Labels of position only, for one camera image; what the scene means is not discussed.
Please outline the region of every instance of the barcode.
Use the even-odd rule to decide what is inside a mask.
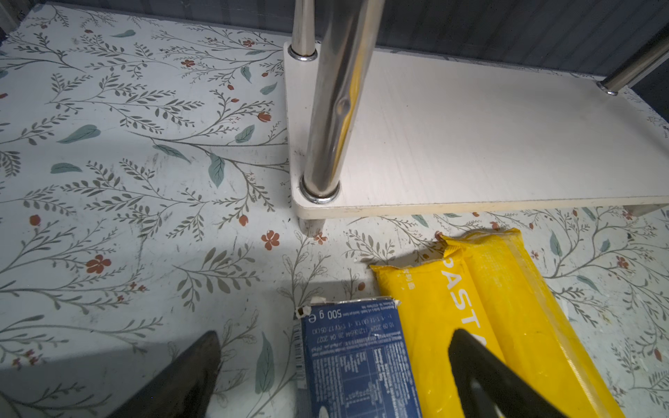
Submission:
[[[302,347],[302,321],[295,320],[293,325],[293,348],[295,350],[295,378],[298,389],[306,389],[304,372],[304,348]]]

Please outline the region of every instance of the shelf surface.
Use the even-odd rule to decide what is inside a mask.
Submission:
[[[375,51],[341,175],[299,192],[318,60],[284,45],[290,179],[303,219],[669,203],[669,140],[592,80]]]

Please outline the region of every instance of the plastic wrapper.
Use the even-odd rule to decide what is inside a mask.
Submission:
[[[444,257],[464,257],[509,368],[569,417],[624,417],[520,231],[444,239]],[[405,333],[410,335],[410,326]]]
[[[401,303],[399,318],[423,416],[463,417],[448,359],[453,332],[464,328],[503,360],[462,251],[422,266],[372,266],[381,293]]]

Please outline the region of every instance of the black object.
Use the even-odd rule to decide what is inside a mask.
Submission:
[[[567,418],[482,346],[453,333],[448,358],[466,418]],[[198,338],[109,418],[204,418],[216,384],[221,349],[214,331]]]
[[[566,418],[469,332],[458,329],[448,347],[466,418]]]
[[[109,418],[204,418],[220,361],[218,336],[207,331]]]

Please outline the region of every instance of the gray wall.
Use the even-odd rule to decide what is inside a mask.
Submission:
[[[336,0],[316,0],[317,32],[324,29],[325,1]],[[292,31],[294,12],[294,0],[64,3],[285,33]],[[386,0],[378,44],[606,75],[668,22],[668,0]],[[665,109],[665,119],[669,97],[651,90],[666,75],[663,66],[635,88],[642,97],[654,94],[652,105]]]

